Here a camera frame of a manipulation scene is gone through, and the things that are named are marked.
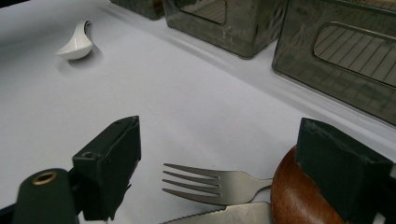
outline white spoon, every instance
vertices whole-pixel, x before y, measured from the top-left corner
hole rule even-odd
[[[76,30],[69,43],[56,51],[55,54],[66,60],[75,60],[87,56],[93,46],[91,40],[85,35],[85,27],[89,24],[89,21],[80,21],[76,25]]]

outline plastic container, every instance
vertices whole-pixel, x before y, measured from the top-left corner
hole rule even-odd
[[[396,3],[290,0],[273,67],[396,125]]]
[[[158,20],[164,15],[163,0],[110,0],[151,20]]]
[[[252,58],[278,38],[287,0],[163,0],[169,27]]]

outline knife blade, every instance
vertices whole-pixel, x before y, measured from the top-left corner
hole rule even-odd
[[[269,203],[243,203],[224,209],[181,217],[163,224],[274,224]]]

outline metal fork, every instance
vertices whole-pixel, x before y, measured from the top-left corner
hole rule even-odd
[[[196,201],[198,203],[210,203],[215,205],[233,205],[248,203],[253,200],[254,196],[259,190],[271,187],[273,181],[272,179],[256,179],[241,171],[206,170],[169,163],[164,164],[164,166],[196,175],[203,175],[209,177],[201,178],[163,171],[167,175],[172,175],[181,179],[190,180],[193,182],[211,186],[195,186],[163,179],[163,181],[166,183],[176,185],[182,188],[214,194],[213,196],[209,196],[181,192],[173,189],[163,189],[163,191],[165,192],[181,198]]]

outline white tablecloth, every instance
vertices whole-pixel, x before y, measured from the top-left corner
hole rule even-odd
[[[92,53],[75,62],[55,56],[80,20],[92,22]],[[0,207],[15,203],[27,176],[71,169],[99,132],[133,115],[143,158],[114,223],[217,208],[163,192],[174,189],[162,182],[165,162],[272,177],[302,117],[396,161],[394,128],[276,75],[276,43],[242,60],[107,0],[32,0],[0,8],[0,22]]]

